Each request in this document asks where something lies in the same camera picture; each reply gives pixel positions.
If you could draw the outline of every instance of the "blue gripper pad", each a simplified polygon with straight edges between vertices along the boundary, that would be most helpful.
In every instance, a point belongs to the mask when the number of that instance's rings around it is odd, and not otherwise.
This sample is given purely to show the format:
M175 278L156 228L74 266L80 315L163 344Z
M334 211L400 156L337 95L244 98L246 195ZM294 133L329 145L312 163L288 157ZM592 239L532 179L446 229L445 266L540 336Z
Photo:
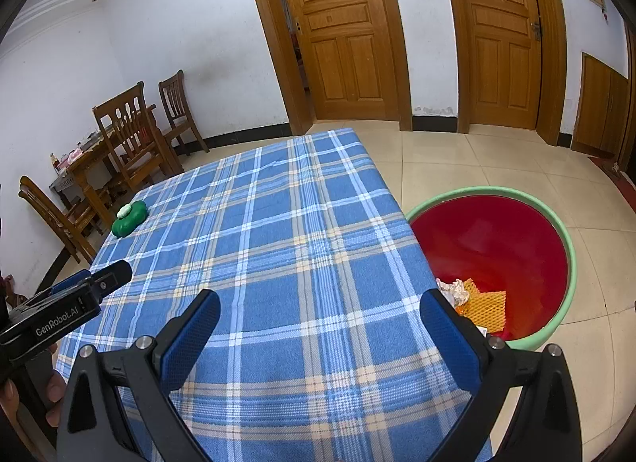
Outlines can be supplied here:
M66 290L67 288L71 288L75 286L80 281L83 281L86 278L91 277L90 271L87 269L80 270L77 274L73 274L71 277L66 278L64 281L60 281L59 283L53 285L51 287L51 295L55 295L57 292L61 292L62 290Z
M158 375L164 394L183 386L220 316L219 296L212 290L202 290L185 312L171 319L157 335L155 353L160 356Z
M429 290L420 300L420 317L460 389L475 395L481 385L479 359L448 313ZM450 312L456 313L451 305Z

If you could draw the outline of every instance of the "wooden chair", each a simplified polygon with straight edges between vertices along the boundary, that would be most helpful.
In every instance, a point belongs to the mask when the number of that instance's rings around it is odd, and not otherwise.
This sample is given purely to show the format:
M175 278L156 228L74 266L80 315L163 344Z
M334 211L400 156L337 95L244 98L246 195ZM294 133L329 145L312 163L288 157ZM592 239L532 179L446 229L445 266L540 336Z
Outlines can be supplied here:
M93 114L112 158L131 190L137 191L157 168L166 176L173 174L167 158L167 145L155 123L148 119L144 82L139 82L120 95L93 107ZM110 135L106 133L106 117L113 126ZM119 146L125 151L123 158L116 151Z
M98 195L100 198L108 200L106 188L98 192ZM75 261L80 262L78 254L81 254L89 263L93 262L96 256L95 249L84 238L82 232L96 219L97 214L85 204L85 201L72 206L69 211L63 213L26 175L20 179L18 196L31 204L58 238L62 240Z
M159 82L159 94L161 95L165 115L168 117L170 127L172 128L167 134L163 135L166 141L168 141L168 144L170 145L173 139L177 139L186 155L190 155L190 152L183 144L181 134L188 129L192 129L192 133L195 134L196 140L201 145L201 148L209 152L210 149L207 147L203 137L201 137L198 128L196 128L195 121L192 118L192 112L190 112L190 108L188 107L186 93L183 89L183 70L179 70L176 75L170 77L168 80ZM185 121L178 125L175 124L175 121L181 118L185 118Z

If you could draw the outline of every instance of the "wooden cabinet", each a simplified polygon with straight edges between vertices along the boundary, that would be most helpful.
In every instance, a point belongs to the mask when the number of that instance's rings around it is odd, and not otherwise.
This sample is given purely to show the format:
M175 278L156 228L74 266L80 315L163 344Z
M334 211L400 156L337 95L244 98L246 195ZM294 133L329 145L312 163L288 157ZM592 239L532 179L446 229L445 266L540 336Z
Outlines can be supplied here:
M629 82L596 58L583 54L581 97L572 149L613 157L621 149Z

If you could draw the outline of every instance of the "white wall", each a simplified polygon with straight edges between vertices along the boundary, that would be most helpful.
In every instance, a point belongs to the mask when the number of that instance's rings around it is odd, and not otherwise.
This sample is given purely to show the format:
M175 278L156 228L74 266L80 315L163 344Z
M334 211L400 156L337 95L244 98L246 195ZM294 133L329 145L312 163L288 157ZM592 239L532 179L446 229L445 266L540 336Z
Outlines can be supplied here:
M28 175L49 193L55 178L49 155L70 152L95 130L92 107L123 88L100 8L14 50L0 49L0 260L3 275L14 275L18 293L36 290L64 246L18 197L20 177Z
M413 114L457 116L457 47L450 0L398 0Z
M589 0L563 0L567 33L567 79L561 132L572 134L581 94L582 52L589 53L624 76L628 75L627 44L622 17L605 0L607 23Z
M108 30L127 85L185 72L188 104L203 137L288 122L255 0L105 0Z

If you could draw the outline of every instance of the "wall stain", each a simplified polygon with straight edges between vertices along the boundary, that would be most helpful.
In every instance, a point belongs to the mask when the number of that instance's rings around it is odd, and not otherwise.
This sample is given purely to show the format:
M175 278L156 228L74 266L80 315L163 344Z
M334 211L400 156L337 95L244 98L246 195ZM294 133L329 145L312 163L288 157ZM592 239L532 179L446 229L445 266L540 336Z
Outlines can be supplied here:
M452 107L446 107L444 109L433 109L429 107L417 106L415 109L413 109L413 114L415 116L457 116L457 112Z

